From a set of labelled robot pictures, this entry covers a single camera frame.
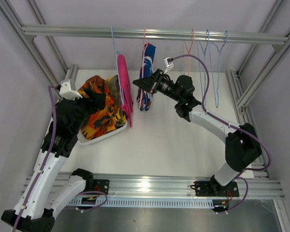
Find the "blue white patterned trousers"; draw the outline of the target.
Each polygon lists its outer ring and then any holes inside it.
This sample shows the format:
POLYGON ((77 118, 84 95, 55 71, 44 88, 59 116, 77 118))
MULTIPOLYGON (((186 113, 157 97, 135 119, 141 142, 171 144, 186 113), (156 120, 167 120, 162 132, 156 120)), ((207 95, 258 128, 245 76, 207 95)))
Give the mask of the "blue white patterned trousers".
MULTIPOLYGON (((153 61, 155 56, 156 47, 150 43, 147 43, 147 47, 145 50, 145 58, 144 58, 144 78, 149 77, 153 74, 153 61)), ((140 90, 138 88, 137 91, 137 104, 139 106, 139 97, 140 97, 140 90)), ((143 99, 142 99, 142 109, 141 111, 149 111, 151 103, 152 103, 152 94, 143 91, 143 99)))

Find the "yellow grey camouflage trousers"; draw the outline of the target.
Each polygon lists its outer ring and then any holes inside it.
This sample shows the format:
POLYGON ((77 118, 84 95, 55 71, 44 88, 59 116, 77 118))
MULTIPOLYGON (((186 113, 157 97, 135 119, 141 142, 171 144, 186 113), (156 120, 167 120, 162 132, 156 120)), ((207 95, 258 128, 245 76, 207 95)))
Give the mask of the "yellow grey camouflage trousers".
POLYGON ((117 107, 121 108, 122 101, 121 101, 118 76, 115 75, 113 77, 110 77, 109 79, 106 79, 106 82, 107 82, 108 87, 110 89, 111 96, 115 99, 115 103, 116 103, 117 107))

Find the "orange camouflage trousers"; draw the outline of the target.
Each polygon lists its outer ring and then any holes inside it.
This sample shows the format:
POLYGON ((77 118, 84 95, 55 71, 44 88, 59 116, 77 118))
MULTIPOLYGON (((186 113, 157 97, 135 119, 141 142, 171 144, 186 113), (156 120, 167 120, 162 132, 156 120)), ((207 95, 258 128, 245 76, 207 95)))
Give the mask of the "orange camouflage trousers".
POLYGON ((89 88, 95 93, 106 94, 105 108, 95 114, 90 115, 81 128, 81 132, 86 139, 92 140, 94 138, 98 138, 108 132, 122 127, 125 124, 126 114, 122 108, 117 107, 115 99, 111 96, 106 79, 95 75, 86 80, 78 92, 83 97, 88 98, 84 92, 85 88, 89 88))

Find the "pink trousers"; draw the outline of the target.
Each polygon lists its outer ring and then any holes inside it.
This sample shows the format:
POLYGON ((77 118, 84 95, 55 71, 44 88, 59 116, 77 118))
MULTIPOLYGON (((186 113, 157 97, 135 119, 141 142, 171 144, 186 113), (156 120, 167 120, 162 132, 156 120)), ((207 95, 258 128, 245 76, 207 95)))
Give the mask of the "pink trousers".
POLYGON ((117 57, 117 71, 121 91, 121 108, 124 110, 128 121, 129 127, 133 126, 133 98, 131 92, 130 78, 128 68, 124 55, 120 54, 117 57))

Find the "blue hanger of camouflage trousers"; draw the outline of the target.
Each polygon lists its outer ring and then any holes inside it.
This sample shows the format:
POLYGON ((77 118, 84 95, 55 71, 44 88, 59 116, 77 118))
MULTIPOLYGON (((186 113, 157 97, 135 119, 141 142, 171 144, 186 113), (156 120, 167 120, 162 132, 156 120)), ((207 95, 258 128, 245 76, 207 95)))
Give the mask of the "blue hanger of camouflage trousers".
MULTIPOLYGON (((202 53, 202 62, 205 64, 205 59, 206 59, 206 53, 207 53, 207 48, 209 45, 209 38, 210 38, 210 31, 207 29, 206 30, 206 34, 207 34, 207 39, 206 39, 206 45, 205 47, 202 46, 202 43, 200 41, 198 41, 197 43, 197 54, 200 54, 200 51, 202 53)), ((201 94, 202 97, 204 96, 205 90, 206 90, 206 86, 207 86, 207 74, 205 71, 205 68, 203 67, 203 65, 200 65, 199 69, 203 68, 203 75, 201 74, 201 70, 199 70, 199 75, 200 75, 200 84, 201 84, 201 94)))

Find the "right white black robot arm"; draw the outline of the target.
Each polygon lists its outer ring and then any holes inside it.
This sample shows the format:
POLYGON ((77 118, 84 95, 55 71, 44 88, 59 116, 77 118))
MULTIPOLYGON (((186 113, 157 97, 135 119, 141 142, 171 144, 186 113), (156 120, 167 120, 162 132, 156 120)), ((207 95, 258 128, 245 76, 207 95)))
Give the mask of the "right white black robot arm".
POLYGON ((211 177, 205 189, 192 187, 196 195, 219 196, 226 193, 231 182, 262 154, 254 127, 249 123, 232 125, 206 111, 193 95, 195 88, 190 76, 180 75, 173 82, 166 73, 158 69, 150 77, 134 80, 132 83, 148 93, 160 92, 175 100, 174 108, 180 118, 203 127, 225 144, 225 163, 211 177))

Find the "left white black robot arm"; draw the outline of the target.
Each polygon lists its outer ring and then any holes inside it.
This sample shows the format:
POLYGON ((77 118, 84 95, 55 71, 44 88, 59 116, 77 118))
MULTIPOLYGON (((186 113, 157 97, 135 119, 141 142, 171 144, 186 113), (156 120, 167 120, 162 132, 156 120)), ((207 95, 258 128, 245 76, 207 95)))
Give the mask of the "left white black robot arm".
POLYGON ((5 210, 1 220, 21 232, 49 232, 55 219, 67 204, 78 195, 107 196, 97 188, 93 173, 76 169, 68 182, 52 197, 51 188, 62 166, 78 141, 78 132, 92 114, 104 109, 106 95, 85 89, 86 96, 75 92, 72 100, 55 102, 50 96, 52 119, 48 134, 41 146, 37 169, 19 202, 5 210))

